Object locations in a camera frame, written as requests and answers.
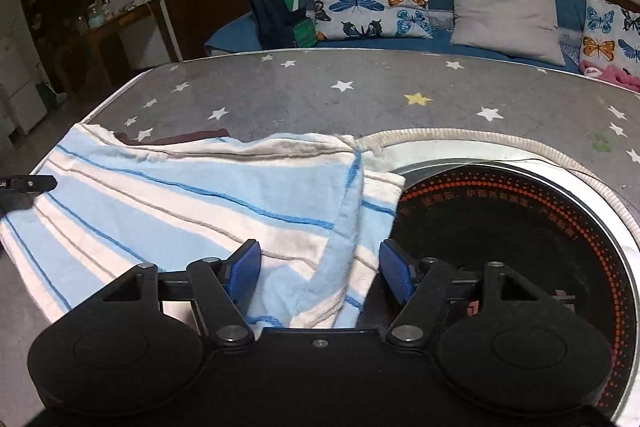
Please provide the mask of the dark backpack on bench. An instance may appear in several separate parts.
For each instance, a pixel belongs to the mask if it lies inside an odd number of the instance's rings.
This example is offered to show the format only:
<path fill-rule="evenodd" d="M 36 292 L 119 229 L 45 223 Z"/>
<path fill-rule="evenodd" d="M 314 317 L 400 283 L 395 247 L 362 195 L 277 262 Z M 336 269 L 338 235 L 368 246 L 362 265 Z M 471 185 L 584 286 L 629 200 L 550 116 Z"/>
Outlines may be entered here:
<path fill-rule="evenodd" d="M 313 48 L 318 40 L 306 0 L 250 0 L 257 37 L 265 50 Z"/>

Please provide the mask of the round induction cooker in table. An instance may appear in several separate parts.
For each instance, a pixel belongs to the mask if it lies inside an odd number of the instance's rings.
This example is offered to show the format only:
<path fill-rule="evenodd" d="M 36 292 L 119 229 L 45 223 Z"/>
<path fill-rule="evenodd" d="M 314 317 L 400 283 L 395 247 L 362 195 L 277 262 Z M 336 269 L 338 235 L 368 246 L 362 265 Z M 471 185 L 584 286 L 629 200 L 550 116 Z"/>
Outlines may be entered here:
<path fill-rule="evenodd" d="M 557 185 L 472 164 L 413 178 L 390 231 L 407 253 L 468 279 L 435 347 L 390 347 L 394 385 L 436 402 L 587 402 L 611 412 L 628 383 L 634 306 L 620 246 Z M 367 299 L 400 306 L 382 274 Z"/>

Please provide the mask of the grey star pattern table cover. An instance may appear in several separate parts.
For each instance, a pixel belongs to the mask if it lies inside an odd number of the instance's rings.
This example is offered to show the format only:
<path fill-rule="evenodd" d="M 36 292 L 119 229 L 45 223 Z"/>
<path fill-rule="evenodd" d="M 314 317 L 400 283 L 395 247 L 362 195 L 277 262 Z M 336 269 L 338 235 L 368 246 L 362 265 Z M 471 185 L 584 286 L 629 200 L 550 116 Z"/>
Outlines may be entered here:
<path fill-rule="evenodd" d="M 128 144 L 347 135 L 367 165 L 404 178 L 402 193 L 413 178 L 472 164 L 515 168 L 553 183 L 593 212 L 620 246 L 636 314 L 631 370 L 611 412 L 587 402 L 436 402 L 397 388 L 390 378 L 388 312 L 375 306 L 373 317 L 366 317 L 380 260 L 354 326 L 250 326 L 255 340 L 239 348 L 217 347 L 204 338 L 186 269 L 165 272 L 143 262 L 56 321 L 32 299 L 43 319 L 25 360 L 39 400 L 34 425 L 638 424 L 639 98 L 634 92 L 586 76 L 486 58 L 281 50 L 153 69 L 77 124 L 96 124 Z M 23 176 L 49 176 L 41 164 L 68 131 Z"/>

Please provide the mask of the wooden side table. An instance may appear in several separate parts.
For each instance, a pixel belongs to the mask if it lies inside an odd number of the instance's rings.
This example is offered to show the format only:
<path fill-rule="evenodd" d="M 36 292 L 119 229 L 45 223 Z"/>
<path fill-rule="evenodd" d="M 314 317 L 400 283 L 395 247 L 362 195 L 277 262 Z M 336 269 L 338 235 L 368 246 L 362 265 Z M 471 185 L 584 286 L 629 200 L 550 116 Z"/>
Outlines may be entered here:
<path fill-rule="evenodd" d="M 99 80 L 110 89 L 122 87 L 134 74 L 178 61 L 162 0 L 138 3 L 81 37 Z"/>

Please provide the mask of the white refrigerator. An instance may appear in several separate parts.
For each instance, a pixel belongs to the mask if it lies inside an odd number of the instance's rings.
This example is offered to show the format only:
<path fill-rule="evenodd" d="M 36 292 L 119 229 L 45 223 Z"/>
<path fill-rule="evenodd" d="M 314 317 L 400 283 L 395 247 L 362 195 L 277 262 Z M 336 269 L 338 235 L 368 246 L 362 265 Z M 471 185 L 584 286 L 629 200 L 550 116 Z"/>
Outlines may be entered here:
<path fill-rule="evenodd" d="M 20 52 L 6 37 L 1 39 L 1 100 L 22 135 L 28 135 L 47 116 Z"/>

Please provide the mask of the right butterfly print pillow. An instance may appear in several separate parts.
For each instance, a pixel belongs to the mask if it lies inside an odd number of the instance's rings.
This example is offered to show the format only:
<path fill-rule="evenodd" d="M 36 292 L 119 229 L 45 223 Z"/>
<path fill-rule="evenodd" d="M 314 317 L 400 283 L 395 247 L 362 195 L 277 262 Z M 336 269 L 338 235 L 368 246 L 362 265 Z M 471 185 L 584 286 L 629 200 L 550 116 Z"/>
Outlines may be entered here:
<path fill-rule="evenodd" d="M 639 14 L 604 0 L 587 0 L 580 39 L 582 75 L 639 92 Z"/>

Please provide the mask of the water bottle on table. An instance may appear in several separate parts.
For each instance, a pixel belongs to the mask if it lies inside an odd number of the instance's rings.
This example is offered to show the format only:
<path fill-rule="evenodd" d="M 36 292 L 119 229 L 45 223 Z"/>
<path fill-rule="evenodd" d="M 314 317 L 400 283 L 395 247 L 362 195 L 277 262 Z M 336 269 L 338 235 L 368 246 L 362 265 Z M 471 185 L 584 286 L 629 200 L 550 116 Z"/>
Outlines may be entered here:
<path fill-rule="evenodd" d="M 105 23 L 105 17 L 102 10 L 102 6 L 97 3 L 93 3 L 89 6 L 88 11 L 88 25 L 91 29 L 96 29 Z"/>

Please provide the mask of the blue white striped garment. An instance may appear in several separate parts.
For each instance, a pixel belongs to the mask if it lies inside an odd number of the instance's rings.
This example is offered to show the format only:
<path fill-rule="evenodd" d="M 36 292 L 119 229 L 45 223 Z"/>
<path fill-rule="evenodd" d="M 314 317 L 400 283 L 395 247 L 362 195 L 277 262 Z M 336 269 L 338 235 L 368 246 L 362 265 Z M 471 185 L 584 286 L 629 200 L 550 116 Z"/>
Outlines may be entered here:
<path fill-rule="evenodd" d="M 128 144 L 76 124 L 41 164 L 54 190 L 1 199 L 1 244 L 56 321 L 134 265 L 182 271 L 262 250 L 253 329 L 352 327 L 405 185 L 350 136 Z"/>

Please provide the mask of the grey plain pillow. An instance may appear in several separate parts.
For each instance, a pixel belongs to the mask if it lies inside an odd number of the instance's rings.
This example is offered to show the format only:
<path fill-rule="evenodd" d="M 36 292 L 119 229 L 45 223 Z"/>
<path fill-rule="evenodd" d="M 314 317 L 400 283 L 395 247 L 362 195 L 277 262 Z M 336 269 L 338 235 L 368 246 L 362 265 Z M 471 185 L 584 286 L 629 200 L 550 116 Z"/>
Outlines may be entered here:
<path fill-rule="evenodd" d="M 457 46 L 565 64 L 555 0 L 454 0 Z"/>

